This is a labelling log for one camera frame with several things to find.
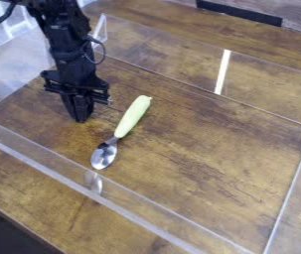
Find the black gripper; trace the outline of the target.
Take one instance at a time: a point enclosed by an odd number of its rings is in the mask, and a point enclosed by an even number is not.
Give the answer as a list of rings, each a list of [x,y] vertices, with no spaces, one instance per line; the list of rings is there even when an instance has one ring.
[[[45,81],[45,90],[59,93],[71,118],[84,122],[94,109],[94,102],[110,102],[108,83],[95,74],[95,63],[87,54],[68,62],[59,61],[56,70],[44,70],[41,77]]]

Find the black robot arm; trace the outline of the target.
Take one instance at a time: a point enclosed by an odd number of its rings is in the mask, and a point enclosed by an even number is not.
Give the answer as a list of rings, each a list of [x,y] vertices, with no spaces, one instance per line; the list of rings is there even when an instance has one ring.
[[[49,42],[49,54],[56,64],[55,70],[43,70],[44,89],[56,93],[63,100],[71,118],[84,122],[94,104],[108,103],[108,83],[96,75],[96,61],[91,44],[95,39],[90,19],[76,0],[4,0],[24,6],[35,18]]]

